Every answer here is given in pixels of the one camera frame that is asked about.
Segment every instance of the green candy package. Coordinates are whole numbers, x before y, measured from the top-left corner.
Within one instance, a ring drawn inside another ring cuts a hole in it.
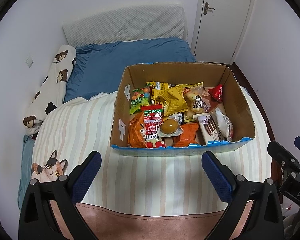
[[[150,105],[151,84],[132,91],[130,114],[141,112],[140,107]]]

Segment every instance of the blue pillow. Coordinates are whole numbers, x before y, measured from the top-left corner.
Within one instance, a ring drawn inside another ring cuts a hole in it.
[[[189,44],[177,37],[90,44],[76,48],[76,64],[64,102],[85,94],[112,93],[125,67],[139,63],[195,62]]]
[[[32,152],[34,147],[34,140],[29,136],[25,135],[23,137],[23,149],[21,157],[21,178],[19,184],[18,192],[18,206],[21,210],[23,199],[28,188],[28,184],[31,179],[31,162],[32,162]]]

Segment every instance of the door frame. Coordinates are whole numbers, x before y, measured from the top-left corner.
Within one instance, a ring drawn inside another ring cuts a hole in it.
[[[239,41],[237,43],[237,46],[235,47],[234,53],[232,55],[232,58],[231,58],[231,60],[230,60],[230,62],[228,64],[232,64],[233,63],[233,61],[235,59],[235,56],[237,55],[237,53],[239,51],[239,48],[240,48],[240,45],[242,43],[244,34],[245,34],[246,30],[247,30],[248,23],[250,21],[250,17],[251,17],[251,14],[252,14],[252,9],[253,9],[253,5],[254,5],[254,1],[255,0],[250,0],[250,5],[249,5],[247,17],[246,17],[246,20],[244,22],[243,29],[242,29],[242,32],[241,32],[240,37],[239,37]],[[200,23],[201,23],[201,17],[202,17],[202,10],[203,10],[203,2],[204,2],[204,0],[198,0],[198,4],[197,4],[197,13],[196,13],[196,16],[195,16],[194,30],[193,30],[193,36],[192,36],[192,41],[191,41],[191,47],[190,47],[190,51],[191,51],[191,53],[193,55],[194,55],[194,50],[195,50],[195,47],[197,45],[197,40],[198,40],[198,36],[199,36],[199,29],[200,29]]]

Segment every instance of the striped bed sheet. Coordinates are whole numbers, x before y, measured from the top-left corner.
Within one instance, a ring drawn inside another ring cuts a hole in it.
[[[257,106],[247,98],[256,137],[232,152],[216,154],[234,174],[263,182],[270,177],[270,142]],[[203,214],[224,210],[207,175],[201,156],[122,156],[109,145],[116,92],[91,100],[75,98],[51,112],[34,145],[33,163],[43,164],[54,150],[58,160],[68,160],[65,174],[81,164],[92,150],[102,156],[102,166],[83,203],[116,212],[142,216]]]

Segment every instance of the white wall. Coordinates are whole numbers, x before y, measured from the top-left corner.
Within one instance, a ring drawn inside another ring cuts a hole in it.
[[[256,91],[275,139],[300,161],[300,19],[285,0],[255,0],[235,58]]]
[[[183,4],[191,41],[197,0],[18,0],[0,22],[0,219],[13,239],[18,239],[23,113],[66,43],[62,23],[104,8],[165,1]]]

